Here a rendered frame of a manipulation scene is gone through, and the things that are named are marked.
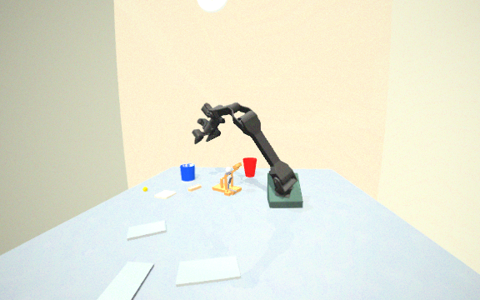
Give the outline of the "blue cup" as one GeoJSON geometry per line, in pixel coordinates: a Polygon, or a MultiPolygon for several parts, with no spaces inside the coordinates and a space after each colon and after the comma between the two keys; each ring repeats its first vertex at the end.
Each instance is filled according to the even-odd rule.
{"type": "Polygon", "coordinates": [[[182,182],[191,183],[195,180],[194,164],[184,164],[181,166],[182,182]]]}

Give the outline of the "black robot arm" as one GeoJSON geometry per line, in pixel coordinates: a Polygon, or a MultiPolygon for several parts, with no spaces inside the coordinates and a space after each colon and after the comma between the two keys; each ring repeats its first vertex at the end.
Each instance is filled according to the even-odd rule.
{"type": "Polygon", "coordinates": [[[241,129],[244,134],[252,138],[269,164],[269,174],[274,182],[276,191],[275,195],[277,194],[276,196],[282,196],[285,198],[290,197],[293,185],[298,180],[293,169],[287,163],[280,160],[273,147],[264,136],[258,115],[250,107],[243,106],[239,102],[234,102],[225,106],[218,104],[217,106],[212,107],[208,102],[205,102],[202,105],[201,110],[207,118],[210,118],[209,123],[215,128],[217,128],[220,123],[225,123],[225,118],[222,118],[222,116],[230,114],[233,123],[241,129]],[[236,119],[234,113],[238,111],[245,114],[236,119]]]}

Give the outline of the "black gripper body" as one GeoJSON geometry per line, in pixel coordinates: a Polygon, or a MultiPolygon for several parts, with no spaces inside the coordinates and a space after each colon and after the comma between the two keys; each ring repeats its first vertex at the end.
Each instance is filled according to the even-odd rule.
{"type": "Polygon", "coordinates": [[[216,135],[217,137],[219,137],[221,135],[221,132],[220,130],[218,129],[218,127],[213,127],[209,121],[206,122],[206,126],[205,128],[203,129],[203,132],[201,132],[200,129],[193,129],[192,130],[192,135],[197,139],[197,140],[202,140],[204,138],[204,136],[210,136],[210,135],[216,135]]]}

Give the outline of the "white flat rectangular plate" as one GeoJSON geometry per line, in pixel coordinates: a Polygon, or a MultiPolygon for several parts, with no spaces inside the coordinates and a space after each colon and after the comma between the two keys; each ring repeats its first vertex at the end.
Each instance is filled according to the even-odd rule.
{"type": "Polygon", "coordinates": [[[128,262],[97,300],[133,300],[154,263],[128,262]]]}
{"type": "Polygon", "coordinates": [[[179,263],[176,287],[241,279],[236,256],[179,263]]]}

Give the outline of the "white flat block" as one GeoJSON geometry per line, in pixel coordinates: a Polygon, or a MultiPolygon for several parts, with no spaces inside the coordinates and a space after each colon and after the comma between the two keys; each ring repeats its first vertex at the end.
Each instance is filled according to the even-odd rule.
{"type": "Polygon", "coordinates": [[[169,199],[171,196],[173,196],[174,194],[176,194],[176,192],[172,192],[172,191],[163,191],[163,192],[160,192],[156,195],[154,195],[155,198],[161,198],[161,199],[169,199]]]}

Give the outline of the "tan flat bar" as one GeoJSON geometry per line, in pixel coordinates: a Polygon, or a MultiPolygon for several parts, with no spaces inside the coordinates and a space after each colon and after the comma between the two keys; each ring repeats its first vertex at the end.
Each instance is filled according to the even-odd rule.
{"type": "Polygon", "coordinates": [[[201,188],[201,185],[197,185],[197,186],[194,186],[194,187],[190,187],[190,188],[188,189],[188,191],[194,192],[195,190],[198,190],[199,188],[201,188]]]}

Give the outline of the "white flat rectangular slab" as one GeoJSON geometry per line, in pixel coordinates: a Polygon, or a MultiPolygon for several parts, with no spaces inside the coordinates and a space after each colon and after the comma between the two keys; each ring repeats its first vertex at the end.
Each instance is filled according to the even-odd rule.
{"type": "Polygon", "coordinates": [[[127,231],[127,240],[131,241],[138,238],[146,238],[152,235],[158,235],[166,232],[164,221],[151,222],[148,224],[130,227],[127,231]]]}

